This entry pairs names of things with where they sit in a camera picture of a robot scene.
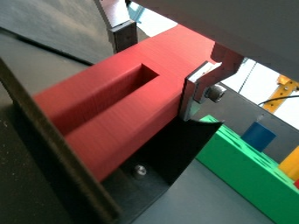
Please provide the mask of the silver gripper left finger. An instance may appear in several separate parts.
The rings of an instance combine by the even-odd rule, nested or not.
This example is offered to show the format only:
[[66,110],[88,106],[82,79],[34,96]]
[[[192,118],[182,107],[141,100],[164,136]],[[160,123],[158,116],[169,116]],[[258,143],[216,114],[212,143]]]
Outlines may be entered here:
[[108,40],[118,53],[137,43],[136,22],[129,18],[125,0],[93,0],[106,25]]

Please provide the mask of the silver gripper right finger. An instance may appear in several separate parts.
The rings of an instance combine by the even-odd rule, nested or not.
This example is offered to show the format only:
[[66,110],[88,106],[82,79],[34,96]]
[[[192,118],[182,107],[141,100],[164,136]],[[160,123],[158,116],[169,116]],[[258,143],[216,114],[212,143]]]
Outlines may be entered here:
[[188,121],[198,111],[205,99],[218,102],[225,93],[220,82],[232,76],[240,67],[244,57],[216,43],[210,52],[216,64],[204,61],[184,79],[178,117]]

